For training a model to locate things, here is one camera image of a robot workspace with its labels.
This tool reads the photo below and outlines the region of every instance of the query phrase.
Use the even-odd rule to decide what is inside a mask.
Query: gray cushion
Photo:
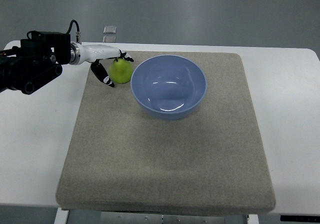
[[[208,89],[188,117],[146,114],[130,83],[90,71],[56,192],[63,209],[166,215],[263,214],[275,195],[244,67],[234,53],[130,52],[134,68],[162,54],[197,63]],[[111,60],[101,61],[108,68]]]

